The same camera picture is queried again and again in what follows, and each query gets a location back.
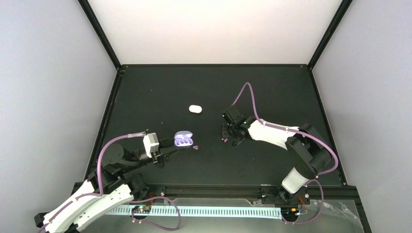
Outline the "purple charging case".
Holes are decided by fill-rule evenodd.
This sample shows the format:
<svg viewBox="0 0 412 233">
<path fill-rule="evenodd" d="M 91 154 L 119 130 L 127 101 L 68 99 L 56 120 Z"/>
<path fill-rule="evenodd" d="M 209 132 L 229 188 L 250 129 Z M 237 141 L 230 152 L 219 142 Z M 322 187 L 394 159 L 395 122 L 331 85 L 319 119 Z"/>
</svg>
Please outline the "purple charging case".
<svg viewBox="0 0 412 233">
<path fill-rule="evenodd" d="M 174 145 L 176 147 L 189 147 L 193 145 L 193 133 L 190 131 L 178 131 L 174 135 Z"/>
</svg>

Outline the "white earbud charging case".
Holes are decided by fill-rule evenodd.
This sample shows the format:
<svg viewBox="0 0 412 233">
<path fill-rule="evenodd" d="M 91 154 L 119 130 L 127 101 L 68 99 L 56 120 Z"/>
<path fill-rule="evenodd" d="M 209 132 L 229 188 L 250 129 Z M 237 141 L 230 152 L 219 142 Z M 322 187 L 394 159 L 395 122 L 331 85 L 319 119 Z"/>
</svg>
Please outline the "white earbud charging case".
<svg viewBox="0 0 412 233">
<path fill-rule="evenodd" d="M 200 114 L 202 112 L 202 107 L 199 105 L 190 105 L 189 106 L 189 111 L 191 113 L 195 113 L 195 114 Z"/>
</svg>

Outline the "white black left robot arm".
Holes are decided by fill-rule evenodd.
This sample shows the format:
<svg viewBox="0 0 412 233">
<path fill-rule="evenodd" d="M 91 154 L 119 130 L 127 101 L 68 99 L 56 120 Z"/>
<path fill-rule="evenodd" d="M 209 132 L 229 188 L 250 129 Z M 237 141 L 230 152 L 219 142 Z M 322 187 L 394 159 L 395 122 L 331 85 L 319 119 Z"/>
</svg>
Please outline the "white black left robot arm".
<svg viewBox="0 0 412 233">
<path fill-rule="evenodd" d="M 147 213 L 154 200 L 175 203 L 161 192 L 150 191 L 138 169 L 148 164 L 162 166 L 193 145 L 191 136 L 179 132 L 173 138 L 158 139 L 155 133 L 121 135 L 109 140 L 98 155 L 97 166 L 59 207 L 39 213 L 34 222 L 39 232 L 79 233 L 109 211 L 137 204 L 134 212 Z"/>
</svg>

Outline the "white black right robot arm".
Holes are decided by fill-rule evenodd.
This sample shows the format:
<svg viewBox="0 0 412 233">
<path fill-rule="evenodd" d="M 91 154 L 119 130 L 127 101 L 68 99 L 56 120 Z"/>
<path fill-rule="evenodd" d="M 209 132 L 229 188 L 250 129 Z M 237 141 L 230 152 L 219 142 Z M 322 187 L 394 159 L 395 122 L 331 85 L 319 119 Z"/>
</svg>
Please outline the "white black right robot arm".
<svg viewBox="0 0 412 233">
<path fill-rule="evenodd" d="M 295 161 L 277 189 L 277 198 L 282 203 L 295 199 L 296 192 L 319 176 L 332 160 L 332 152 L 309 124 L 301 127 L 271 124 L 254 116 L 246 117 L 235 106 L 226 108 L 222 117 L 226 121 L 222 125 L 222 135 L 234 139 L 232 146 L 245 139 L 262 141 L 285 149 Z"/>
</svg>

